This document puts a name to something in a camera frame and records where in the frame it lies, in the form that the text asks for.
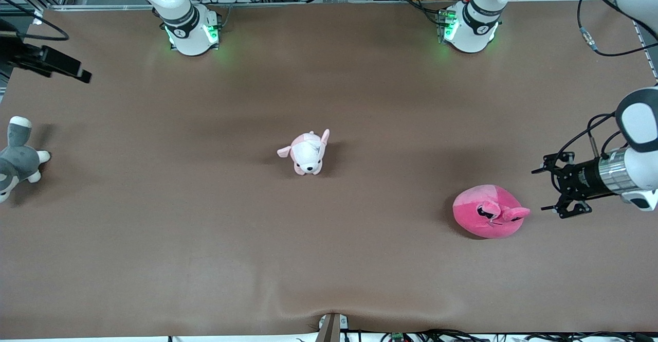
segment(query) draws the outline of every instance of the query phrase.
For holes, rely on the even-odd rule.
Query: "white robotic arm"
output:
[[[644,24],[656,36],[658,0],[616,0],[616,5],[623,14]],[[550,171],[553,187],[560,197],[555,205],[542,209],[552,209],[561,218],[569,218],[591,212],[586,201],[611,195],[620,196],[622,201],[634,204],[642,211],[655,209],[658,204],[658,86],[644,87],[628,94],[615,113],[588,127],[587,131],[609,117],[615,117],[628,147],[609,155],[602,153],[599,157],[591,140],[594,159],[574,164],[573,152],[564,151],[576,140],[574,138],[557,154],[545,155],[541,168],[533,173]],[[558,167],[559,161],[564,166]]]
[[[148,0],[162,18],[172,47],[186,56],[205,53],[219,43],[217,13],[191,0]]]
[[[494,39],[498,18],[509,0],[469,0],[448,9],[456,23],[444,32],[444,40],[465,53],[477,53]]]

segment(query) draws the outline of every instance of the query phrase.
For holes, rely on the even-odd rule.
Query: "pink plush pillow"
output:
[[[453,203],[454,219],[479,237],[505,238],[519,230],[528,208],[497,185],[478,185],[459,194]]]

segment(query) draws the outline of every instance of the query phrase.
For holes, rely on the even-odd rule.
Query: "pink plush toy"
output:
[[[465,190],[453,203],[454,219],[461,227],[490,239],[514,234],[530,213],[510,192],[497,185]]]
[[[322,157],[327,141],[329,141],[329,129],[324,131],[322,138],[310,131],[295,138],[289,147],[277,150],[277,154],[282,158],[290,154],[298,175],[307,173],[317,175],[322,170]]]

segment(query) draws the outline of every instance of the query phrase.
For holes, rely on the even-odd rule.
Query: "plush toy eye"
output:
[[[482,206],[478,207],[478,214],[480,216],[484,216],[485,218],[488,218],[488,219],[493,219],[494,216],[495,216],[493,213],[489,213],[489,212],[485,211],[484,209],[482,209]]]

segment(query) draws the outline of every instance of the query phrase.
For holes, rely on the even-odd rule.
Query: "stuffed animal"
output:
[[[317,175],[322,170],[322,157],[327,141],[329,141],[329,129],[324,131],[322,138],[310,131],[295,138],[289,147],[277,150],[277,154],[282,158],[290,154],[298,175],[307,173]]]
[[[453,203],[456,222],[472,234],[489,239],[514,234],[530,213],[510,192],[497,185],[465,190]]]
[[[7,127],[7,147],[0,152],[0,202],[6,201],[9,192],[21,181],[39,181],[39,165],[50,159],[50,153],[45,150],[35,150],[25,145],[31,131],[30,120],[11,117]]]

